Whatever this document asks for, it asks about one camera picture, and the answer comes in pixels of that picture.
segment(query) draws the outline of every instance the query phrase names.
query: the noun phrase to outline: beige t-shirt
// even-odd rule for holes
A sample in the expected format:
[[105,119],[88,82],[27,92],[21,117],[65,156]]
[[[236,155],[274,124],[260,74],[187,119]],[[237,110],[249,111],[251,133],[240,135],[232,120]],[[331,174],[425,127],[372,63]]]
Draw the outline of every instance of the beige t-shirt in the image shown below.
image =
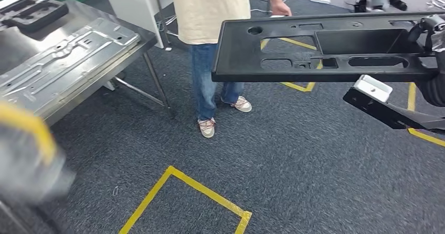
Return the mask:
[[179,39],[186,44],[216,44],[224,20],[249,19],[249,0],[173,0]]

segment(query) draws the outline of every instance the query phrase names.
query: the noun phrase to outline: sneaker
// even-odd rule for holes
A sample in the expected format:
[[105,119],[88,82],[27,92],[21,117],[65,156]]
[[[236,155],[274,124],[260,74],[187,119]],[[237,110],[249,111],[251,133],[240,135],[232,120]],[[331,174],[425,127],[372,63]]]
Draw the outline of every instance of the sneaker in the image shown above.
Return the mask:
[[237,110],[241,112],[250,112],[252,111],[252,104],[246,100],[245,97],[239,96],[238,100],[235,104],[230,104],[231,107],[235,107]]
[[199,129],[201,134],[206,138],[211,138],[215,134],[215,119],[211,118],[209,120],[198,120]]
[[398,10],[406,11],[408,6],[402,0],[388,0],[389,4]]
[[383,6],[374,6],[371,12],[384,12]]

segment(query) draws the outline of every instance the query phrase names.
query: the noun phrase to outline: black shoe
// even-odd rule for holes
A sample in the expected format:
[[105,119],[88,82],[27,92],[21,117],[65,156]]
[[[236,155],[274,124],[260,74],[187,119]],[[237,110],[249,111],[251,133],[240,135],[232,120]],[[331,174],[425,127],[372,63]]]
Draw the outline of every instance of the black shoe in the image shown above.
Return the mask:
[[355,13],[366,13],[366,0],[360,0],[354,5]]
[[402,0],[389,0],[389,4],[398,10],[406,11],[408,6]]

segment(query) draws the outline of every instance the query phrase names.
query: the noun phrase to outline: metal sheet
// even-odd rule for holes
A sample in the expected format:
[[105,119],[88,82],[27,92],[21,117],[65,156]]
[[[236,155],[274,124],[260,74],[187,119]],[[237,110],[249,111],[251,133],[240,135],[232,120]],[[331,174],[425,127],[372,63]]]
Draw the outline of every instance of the metal sheet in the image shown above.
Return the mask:
[[98,18],[0,75],[0,94],[45,118],[108,61],[121,57],[139,41],[135,32]]

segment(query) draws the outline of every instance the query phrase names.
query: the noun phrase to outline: blue jeans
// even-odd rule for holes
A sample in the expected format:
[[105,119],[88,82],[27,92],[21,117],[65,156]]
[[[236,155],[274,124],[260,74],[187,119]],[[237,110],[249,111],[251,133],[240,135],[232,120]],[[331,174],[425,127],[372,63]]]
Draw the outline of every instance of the blue jeans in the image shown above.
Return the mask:
[[[217,83],[211,80],[213,59],[217,44],[191,45],[193,93],[197,103],[199,120],[215,116],[215,92]],[[224,103],[234,104],[242,93],[244,83],[224,83],[221,99]]]

